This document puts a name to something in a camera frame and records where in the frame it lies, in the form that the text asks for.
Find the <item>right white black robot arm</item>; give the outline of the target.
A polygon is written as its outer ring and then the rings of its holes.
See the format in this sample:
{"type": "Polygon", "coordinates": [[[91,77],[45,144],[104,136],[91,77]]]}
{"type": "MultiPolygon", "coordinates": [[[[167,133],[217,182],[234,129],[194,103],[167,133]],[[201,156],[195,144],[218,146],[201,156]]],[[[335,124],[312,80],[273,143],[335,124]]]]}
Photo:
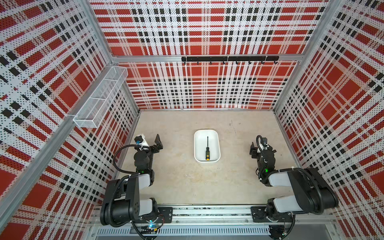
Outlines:
{"type": "Polygon", "coordinates": [[[317,169],[291,167],[277,170],[275,153],[268,139],[261,135],[251,144],[250,155],[257,160],[258,179],[266,187],[291,188],[293,194],[269,199],[264,213],[257,211],[255,217],[278,222],[284,215],[321,215],[325,210],[339,206],[339,198],[317,169]]]}

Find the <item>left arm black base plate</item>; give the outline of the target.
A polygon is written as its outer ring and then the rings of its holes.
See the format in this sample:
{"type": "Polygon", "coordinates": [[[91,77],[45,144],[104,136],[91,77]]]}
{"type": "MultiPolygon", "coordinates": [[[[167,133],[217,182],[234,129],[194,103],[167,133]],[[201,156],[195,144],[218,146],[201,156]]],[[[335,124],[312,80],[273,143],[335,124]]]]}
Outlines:
{"type": "Polygon", "coordinates": [[[173,220],[173,210],[172,207],[158,207],[156,213],[140,216],[134,222],[136,224],[169,224],[173,220]]]}

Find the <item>black yellow handled screwdriver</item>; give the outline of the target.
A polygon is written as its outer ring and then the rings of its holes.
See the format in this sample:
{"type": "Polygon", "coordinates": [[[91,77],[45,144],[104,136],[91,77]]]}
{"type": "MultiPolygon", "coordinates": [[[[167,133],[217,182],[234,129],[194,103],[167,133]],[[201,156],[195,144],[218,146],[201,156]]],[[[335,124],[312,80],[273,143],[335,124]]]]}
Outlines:
{"type": "Polygon", "coordinates": [[[207,137],[207,147],[206,147],[205,157],[206,157],[206,161],[209,161],[211,159],[210,158],[210,148],[209,148],[209,137],[207,137]]]}

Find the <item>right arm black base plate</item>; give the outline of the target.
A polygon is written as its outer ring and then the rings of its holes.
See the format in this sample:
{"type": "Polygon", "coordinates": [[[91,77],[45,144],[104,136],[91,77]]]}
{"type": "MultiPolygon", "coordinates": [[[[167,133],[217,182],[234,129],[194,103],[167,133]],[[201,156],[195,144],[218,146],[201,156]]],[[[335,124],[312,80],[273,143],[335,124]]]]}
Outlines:
{"type": "Polygon", "coordinates": [[[291,213],[272,213],[266,206],[251,207],[251,217],[254,223],[291,223],[293,215],[291,213]]]}

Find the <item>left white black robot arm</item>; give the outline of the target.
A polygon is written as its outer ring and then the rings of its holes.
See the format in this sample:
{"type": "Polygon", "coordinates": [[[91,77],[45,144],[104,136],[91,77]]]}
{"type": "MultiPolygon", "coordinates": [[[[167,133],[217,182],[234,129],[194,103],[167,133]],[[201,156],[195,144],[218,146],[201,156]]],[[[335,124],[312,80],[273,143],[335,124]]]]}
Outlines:
{"type": "Polygon", "coordinates": [[[118,228],[136,221],[155,222],[160,212],[154,198],[142,200],[140,191],[153,185],[155,172],[153,170],[154,154],[163,149],[160,135],[156,135],[155,144],[150,146],[144,135],[134,138],[135,143],[118,149],[113,157],[115,169],[124,173],[120,179],[109,181],[101,206],[100,222],[118,228]],[[118,167],[116,158],[125,149],[133,148],[134,165],[136,170],[127,171],[118,167]]]}

